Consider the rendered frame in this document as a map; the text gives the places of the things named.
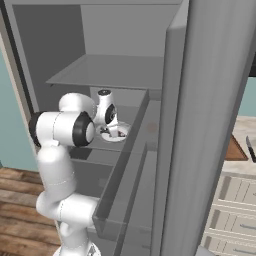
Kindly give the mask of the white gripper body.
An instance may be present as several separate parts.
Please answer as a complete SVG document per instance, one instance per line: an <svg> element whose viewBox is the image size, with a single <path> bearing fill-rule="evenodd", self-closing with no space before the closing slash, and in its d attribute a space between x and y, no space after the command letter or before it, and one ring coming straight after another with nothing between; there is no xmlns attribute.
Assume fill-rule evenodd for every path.
<svg viewBox="0 0 256 256"><path fill-rule="evenodd" d="M118 134L118 126L117 125L102 125L100 127L100 132L101 133L108 133L110 135L117 135Z"/></svg>

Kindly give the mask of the glass fridge shelf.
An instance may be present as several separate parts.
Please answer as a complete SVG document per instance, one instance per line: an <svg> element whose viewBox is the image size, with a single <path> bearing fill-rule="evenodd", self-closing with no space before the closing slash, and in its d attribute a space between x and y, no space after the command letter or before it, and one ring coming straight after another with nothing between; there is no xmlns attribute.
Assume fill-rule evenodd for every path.
<svg viewBox="0 0 256 256"><path fill-rule="evenodd" d="M160 90L163 58L83 55L48 80L49 84Z"/></svg>

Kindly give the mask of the grey fridge door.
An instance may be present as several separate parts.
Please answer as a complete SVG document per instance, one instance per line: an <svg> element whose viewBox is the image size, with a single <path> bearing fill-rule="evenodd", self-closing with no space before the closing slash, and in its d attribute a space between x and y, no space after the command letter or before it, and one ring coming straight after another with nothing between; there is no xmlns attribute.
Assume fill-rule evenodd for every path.
<svg viewBox="0 0 256 256"><path fill-rule="evenodd" d="M256 0L183 0L166 30L150 256L196 256L256 47Z"/></svg>

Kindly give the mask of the grey fridge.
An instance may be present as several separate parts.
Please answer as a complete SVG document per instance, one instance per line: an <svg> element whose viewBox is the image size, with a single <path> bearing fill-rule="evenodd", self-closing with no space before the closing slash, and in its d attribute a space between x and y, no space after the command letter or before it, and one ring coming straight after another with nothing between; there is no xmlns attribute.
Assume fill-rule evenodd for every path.
<svg viewBox="0 0 256 256"><path fill-rule="evenodd" d="M160 90L49 84L48 80L87 55L162 57L166 30L183 0L0 0L30 118L36 112L57 112L67 93L92 100L98 91L112 91L114 105L139 107L146 90L162 101ZM71 162L76 192L97 200L97 206L121 151L93 150ZM117 241L102 239L93 225L90 240L101 256L113 256Z"/></svg>

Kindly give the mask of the brown cutting board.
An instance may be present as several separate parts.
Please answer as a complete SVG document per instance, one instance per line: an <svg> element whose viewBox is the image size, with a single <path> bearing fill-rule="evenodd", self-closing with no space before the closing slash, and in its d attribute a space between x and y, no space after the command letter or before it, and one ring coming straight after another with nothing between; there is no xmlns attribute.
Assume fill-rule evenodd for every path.
<svg viewBox="0 0 256 256"><path fill-rule="evenodd" d="M226 161L247 161L248 157L246 153L243 151L242 147L234 137L234 135L231 135L230 142L227 148Z"/></svg>

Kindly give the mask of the white round plate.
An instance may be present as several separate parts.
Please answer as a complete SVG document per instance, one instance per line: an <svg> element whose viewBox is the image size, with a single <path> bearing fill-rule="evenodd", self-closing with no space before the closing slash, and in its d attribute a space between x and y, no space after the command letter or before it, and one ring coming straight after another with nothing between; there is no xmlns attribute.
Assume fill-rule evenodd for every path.
<svg viewBox="0 0 256 256"><path fill-rule="evenodd" d="M130 126L124 122L119 122L116 124L118 126L118 134L117 135L110 135L108 133L101 133L100 136L103 140L111 143L121 142L124 141L129 133Z"/></svg>

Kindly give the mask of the tall grey door bin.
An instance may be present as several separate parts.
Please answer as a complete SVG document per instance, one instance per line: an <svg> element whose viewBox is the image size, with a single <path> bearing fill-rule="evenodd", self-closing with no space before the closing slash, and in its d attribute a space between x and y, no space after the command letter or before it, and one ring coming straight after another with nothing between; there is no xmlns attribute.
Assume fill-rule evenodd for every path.
<svg viewBox="0 0 256 256"><path fill-rule="evenodd" d="M117 241L124 233L147 151L157 150L160 106L161 101L146 90L93 215L97 235L102 239Z"/></svg>

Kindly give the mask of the low grey door bin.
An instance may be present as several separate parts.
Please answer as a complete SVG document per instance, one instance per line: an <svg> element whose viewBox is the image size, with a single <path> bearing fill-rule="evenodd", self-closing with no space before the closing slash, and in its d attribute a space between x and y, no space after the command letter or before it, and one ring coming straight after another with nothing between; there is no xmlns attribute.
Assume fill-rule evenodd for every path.
<svg viewBox="0 0 256 256"><path fill-rule="evenodd" d="M113 256L150 256L156 162L157 145L147 142L129 219L124 221Z"/></svg>

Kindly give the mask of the cream drawer front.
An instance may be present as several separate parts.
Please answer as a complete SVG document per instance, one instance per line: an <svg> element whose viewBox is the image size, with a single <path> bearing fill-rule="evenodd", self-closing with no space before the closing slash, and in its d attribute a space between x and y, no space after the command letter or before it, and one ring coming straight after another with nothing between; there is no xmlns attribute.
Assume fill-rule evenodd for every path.
<svg viewBox="0 0 256 256"><path fill-rule="evenodd" d="M256 237L256 230L242 228L240 224L256 227L256 217L214 209L209 220L209 229Z"/></svg>
<svg viewBox="0 0 256 256"><path fill-rule="evenodd" d="M224 176L220 180L218 199L256 205L256 181Z"/></svg>
<svg viewBox="0 0 256 256"><path fill-rule="evenodd" d="M202 238L201 245L213 252L216 256L254 256L244 253L238 253L233 249L246 250L256 252L256 245L243 243L223 237L205 235Z"/></svg>

